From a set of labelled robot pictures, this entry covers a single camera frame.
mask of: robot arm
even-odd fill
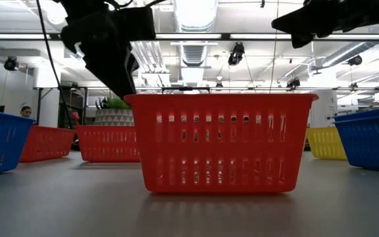
[[[71,52],[84,53],[86,68],[119,97],[136,93],[132,73],[139,65],[130,41],[155,40],[149,6],[126,8],[114,0],[54,0],[68,15],[61,39]],[[110,3],[114,11],[108,9]]]

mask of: white ceiling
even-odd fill
[[[51,0],[41,0],[41,2],[46,10],[53,7]],[[135,2],[141,5],[150,2],[150,0],[135,0]],[[279,1],[279,5],[276,3],[277,0],[266,0],[266,5],[263,9],[260,8],[260,2],[219,0],[215,32],[273,34],[276,31],[271,28],[272,20],[278,15],[282,16],[302,7],[303,0],[282,0]],[[155,28],[157,32],[167,33],[175,31],[173,12],[165,11],[170,4],[170,1],[166,1],[163,3],[163,7],[155,7]],[[46,24],[49,32],[59,32],[63,26],[64,23],[52,24],[47,22]],[[40,33],[41,28],[36,16],[36,1],[0,0],[0,33],[5,32]],[[376,32],[379,32],[379,26],[359,28],[353,31],[353,33],[361,34],[374,34]],[[235,42],[218,41],[217,43],[217,46],[210,46],[209,48],[207,66],[211,66],[211,68],[205,69],[203,77],[205,80],[215,83],[216,77],[222,76],[224,86],[228,86],[229,81],[230,86],[252,86],[252,82],[256,86],[270,86],[271,81],[274,82],[273,86],[277,86],[276,82],[279,79],[301,63],[304,63],[307,59],[312,57],[327,57],[349,44],[349,42],[317,41],[313,45],[310,44],[301,49],[293,49],[291,43],[288,41],[245,41],[243,43],[245,46],[245,59],[237,68],[229,71],[227,59],[229,51],[233,48]],[[175,82],[179,79],[180,73],[177,47],[171,46],[169,41],[161,41],[160,45],[163,60],[170,71],[170,81]],[[2,49],[36,49],[46,55],[43,41],[0,41],[0,50]],[[62,80],[73,80],[83,86],[101,85],[98,79],[84,68],[82,62],[65,56],[64,47],[61,42],[52,41],[51,49],[57,65],[63,69]],[[364,59],[364,63],[361,66],[350,67],[339,65],[328,69],[338,75],[337,86],[348,86],[352,81],[379,73],[379,60],[374,61],[375,59],[379,59],[379,45],[361,54],[361,56]],[[274,69],[272,66],[273,57],[276,57]],[[40,60],[40,63],[47,63],[43,58]],[[307,73],[298,76],[302,81],[301,86],[317,86],[317,80],[312,85],[311,80],[308,80],[309,75]],[[360,84],[360,86],[379,86],[379,79]]]

